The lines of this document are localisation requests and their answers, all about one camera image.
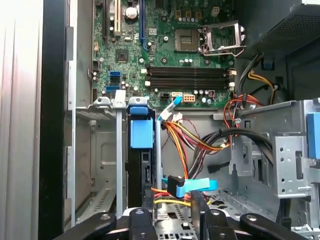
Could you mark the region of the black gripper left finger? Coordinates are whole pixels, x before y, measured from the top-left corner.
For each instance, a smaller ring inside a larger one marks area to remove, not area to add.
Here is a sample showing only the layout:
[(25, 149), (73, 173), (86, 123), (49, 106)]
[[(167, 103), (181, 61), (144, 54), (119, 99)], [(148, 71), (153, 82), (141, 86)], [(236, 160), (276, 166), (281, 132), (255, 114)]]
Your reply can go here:
[(133, 208), (117, 218), (114, 213), (99, 212), (56, 237), (57, 240), (155, 240), (156, 229), (150, 212)]

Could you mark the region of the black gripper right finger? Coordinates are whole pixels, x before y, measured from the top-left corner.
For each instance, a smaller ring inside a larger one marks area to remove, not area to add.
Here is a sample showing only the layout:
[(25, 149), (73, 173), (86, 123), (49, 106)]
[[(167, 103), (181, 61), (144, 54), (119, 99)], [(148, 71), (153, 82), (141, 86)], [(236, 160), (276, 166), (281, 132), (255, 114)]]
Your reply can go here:
[(239, 221), (219, 208), (209, 208), (198, 191), (191, 192), (191, 220), (199, 240), (301, 240), (287, 227), (256, 213), (246, 213)]

